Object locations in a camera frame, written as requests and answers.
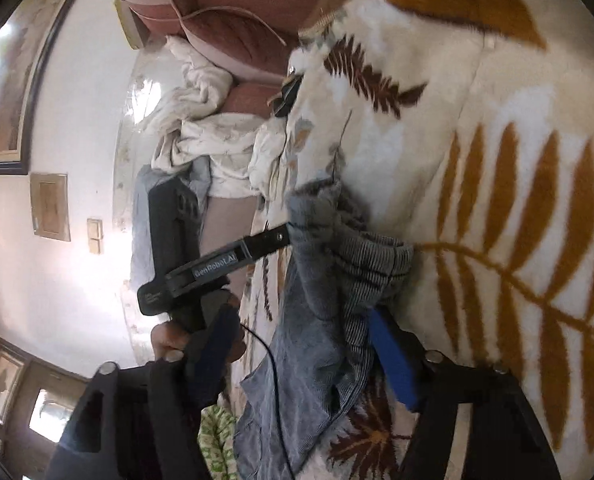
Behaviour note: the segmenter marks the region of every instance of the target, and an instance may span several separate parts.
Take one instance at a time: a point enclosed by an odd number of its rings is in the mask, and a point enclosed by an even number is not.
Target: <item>wire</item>
[[[291,467],[291,461],[288,458],[286,442],[283,440],[282,418],[279,413],[279,379],[277,375],[277,364],[275,363],[275,356],[271,352],[270,347],[266,344],[266,342],[263,339],[261,339],[260,336],[258,336],[253,330],[251,330],[244,324],[241,324],[241,327],[262,344],[262,346],[266,349],[268,357],[270,357],[270,364],[273,367],[273,383],[275,384],[275,421],[277,423],[277,435],[279,436],[279,444],[282,446],[283,458],[286,460],[286,467],[288,468],[288,473],[291,476],[291,480],[295,480],[295,473],[293,472],[293,468]]]

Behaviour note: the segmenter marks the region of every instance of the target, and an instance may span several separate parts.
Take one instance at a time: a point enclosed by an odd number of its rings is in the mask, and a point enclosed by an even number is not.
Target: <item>white cloth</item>
[[[212,65],[181,38],[168,38],[167,47],[184,61],[186,86],[165,95],[144,120],[145,133],[160,137],[152,168],[176,173],[208,155],[213,180],[210,196],[242,198],[261,192],[267,199],[274,198],[270,193],[277,187],[285,120],[216,114],[230,91],[231,74]]]

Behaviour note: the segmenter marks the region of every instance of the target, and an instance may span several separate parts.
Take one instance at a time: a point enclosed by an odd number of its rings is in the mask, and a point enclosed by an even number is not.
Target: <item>wooden door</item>
[[[86,383],[39,362],[30,362],[6,428],[3,463],[14,480],[43,480],[62,428]]]

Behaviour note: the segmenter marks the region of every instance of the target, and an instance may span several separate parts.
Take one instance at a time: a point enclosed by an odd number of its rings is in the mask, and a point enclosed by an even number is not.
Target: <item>wall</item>
[[[136,59],[113,0],[76,0],[46,67],[31,171],[68,174],[70,243],[34,236],[29,180],[0,176],[0,336],[90,377],[107,360],[135,365],[118,299],[128,253],[110,232],[116,138]],[[88,251],[101,218],[105,254]]]

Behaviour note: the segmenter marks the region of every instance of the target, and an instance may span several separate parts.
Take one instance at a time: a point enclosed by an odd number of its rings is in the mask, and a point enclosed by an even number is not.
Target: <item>gray cloth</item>
[[[211,186],[211,166],[208,156],[200,156],[183,171],[168,174],[144,166],[135,179],[132,201],[132,258],[130,260],[130,288],[135,292],[144,283],[155,277],[152,260],[151,216],[148,207],[148,192],[171,178],[179,178],[197,196],[199,214],[205,218],[208,189]]]
[[[297,472],[320,434],[365,387],[374,359],[367,311],[397,293],[412,247],[365,232],[359,208],[340,183],[309,184],[289,198],[288,210],[293,256],[271,350],[283,436]],[[234,438],[241,477],[288,479],[268,357],[241,386],[248,400]]]

